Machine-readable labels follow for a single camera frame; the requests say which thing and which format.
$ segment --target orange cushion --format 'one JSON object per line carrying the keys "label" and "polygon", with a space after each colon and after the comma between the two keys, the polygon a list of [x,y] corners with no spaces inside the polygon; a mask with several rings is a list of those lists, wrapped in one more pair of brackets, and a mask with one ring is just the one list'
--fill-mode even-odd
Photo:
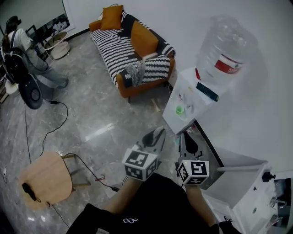
{"label": "orange cushion", "polygon": [[101,29],[121,29],[121,14],[123,5],[110,6],[103,8],[103,18]]}
{"label": "orange cushion", "polygon": [[159,40],[154,34],[146,29],[139,22],[134,21],[131,30],[131,45],[139,56],[144,57],[154,53]]}

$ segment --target wooden side table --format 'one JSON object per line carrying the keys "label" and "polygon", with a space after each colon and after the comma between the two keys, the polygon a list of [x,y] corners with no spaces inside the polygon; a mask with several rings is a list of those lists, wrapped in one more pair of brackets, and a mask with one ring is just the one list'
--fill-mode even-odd
{"label": "wooden side table", "polygon": [[[31,209],[41,209],[69,197],[74,187],[89,186],[87,184],[72,184],[71,175],[66,167],[64,159],[74,158],[74,154],[60,156],[56,152],[45,152],[24,169],[19,176],[20,189],[25,203]],[[27,183],[34,192],[34,201],[28,193],[25,193],[22,184]]]}

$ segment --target white logo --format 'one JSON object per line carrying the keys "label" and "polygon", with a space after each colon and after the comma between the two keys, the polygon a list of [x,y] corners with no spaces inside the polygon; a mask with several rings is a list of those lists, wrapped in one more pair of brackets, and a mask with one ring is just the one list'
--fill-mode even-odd
{"label": "white logo", "polygon": [[136,218],[125,218],[125,219],[123,219],[123,222],[124,223],[134,223],[137,220],[138,219],[136,219]]}

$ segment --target sofa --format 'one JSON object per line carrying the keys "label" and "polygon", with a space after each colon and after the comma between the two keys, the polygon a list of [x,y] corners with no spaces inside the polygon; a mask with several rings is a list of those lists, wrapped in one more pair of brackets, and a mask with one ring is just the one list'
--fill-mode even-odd
{"label": "sofa", "polygon": [[[149,30],[158,40],[156,55],[143,59],[131,45],[131,30],[137,21]],[[175,50],[152,29],[126,11],[121,14],[121,29],[101,30],[102,20],[89,25],[90,36],[97,46],[113,83],[123,98],[136,96],[152,87],[168,81],[175,64]],[[145,70],[139,85],[127,68],[144,60]]]}

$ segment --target plastic water bottle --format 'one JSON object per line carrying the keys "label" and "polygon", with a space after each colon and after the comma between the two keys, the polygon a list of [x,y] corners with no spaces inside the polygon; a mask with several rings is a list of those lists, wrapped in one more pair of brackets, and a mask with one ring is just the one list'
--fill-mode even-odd
{"label": "plastic water bottle", "polygon": [[246,30],[229,16],[218,16],[197,55],[200,79],[210,87],[226,86],[247,59]]}

